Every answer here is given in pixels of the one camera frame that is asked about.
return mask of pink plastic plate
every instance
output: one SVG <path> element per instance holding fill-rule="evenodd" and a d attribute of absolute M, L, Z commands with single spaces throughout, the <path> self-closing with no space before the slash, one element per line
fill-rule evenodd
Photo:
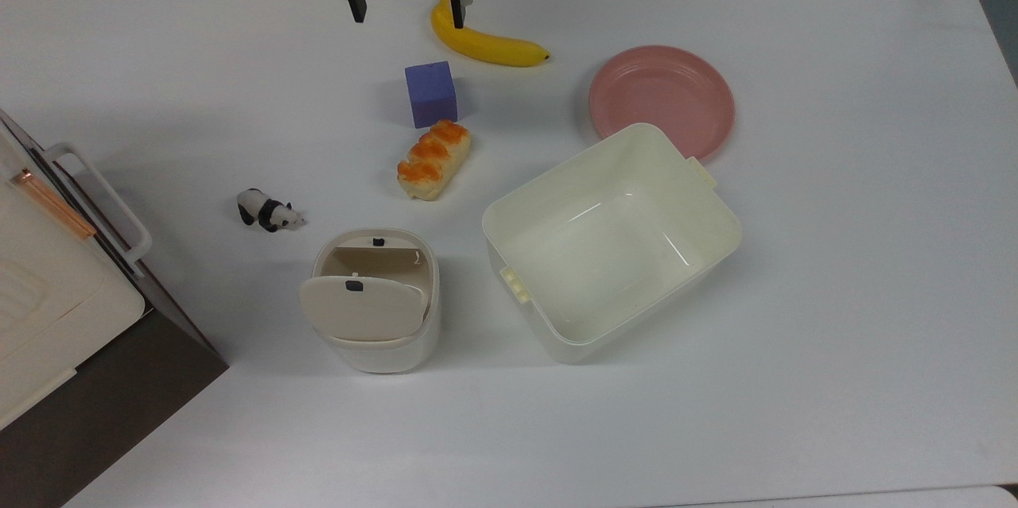
<path fill-rule="evenodd" d="M 646 46 L 615 55 L 590 84 L 590 117 L 601 136 L 634 121 L 665 131 L 684 157 L 704 160 L 735 124 L 735 100 L 709 62 L 674 47 Z"/>

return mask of yellow banana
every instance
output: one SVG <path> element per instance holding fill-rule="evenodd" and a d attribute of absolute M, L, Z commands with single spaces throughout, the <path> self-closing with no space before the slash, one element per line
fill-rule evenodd
<path fill-rule="evenodd" d="M 518 38 L 500 38 L 467 27 L 457 30 L 452 22 L 449 0 L 439 0 L 432 10 L 432 29 L 449 49 L 496 65 L 531 67 L 551 56 L 544 47 Z"/>

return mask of toy panda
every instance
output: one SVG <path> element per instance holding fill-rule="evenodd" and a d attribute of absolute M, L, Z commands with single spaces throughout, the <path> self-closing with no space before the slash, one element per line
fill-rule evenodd
<path fill-rule="evenodd" d="M 250 226 L 258 220 L 259 226 L 270 232 L 280 228 L 295 230 L 307 223 L 303 216 L 293 212 L 289 203 L 284 206 L 258 188 L 248 188 L 237 194 L 237 209 L 244 224 Z"/>

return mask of toy bread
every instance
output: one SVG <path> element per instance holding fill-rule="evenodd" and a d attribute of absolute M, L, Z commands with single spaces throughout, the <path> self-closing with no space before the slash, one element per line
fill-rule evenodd
<path fill-rule="evenodd" d="M 437 121 L 396 168 L 399 185 L 411 197 L 435 200 L 459 170 L 468 150 L 469 131 L 454 121 Z"/>

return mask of purple block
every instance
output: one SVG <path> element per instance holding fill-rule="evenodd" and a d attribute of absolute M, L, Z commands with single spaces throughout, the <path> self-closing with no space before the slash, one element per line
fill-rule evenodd
<path fill-rule="evenodd" d="M 442 119 L 459 120 L 456 90 L 449 63 L 430 63 L 406 68 L 414 128 L 428 128 Z"/>

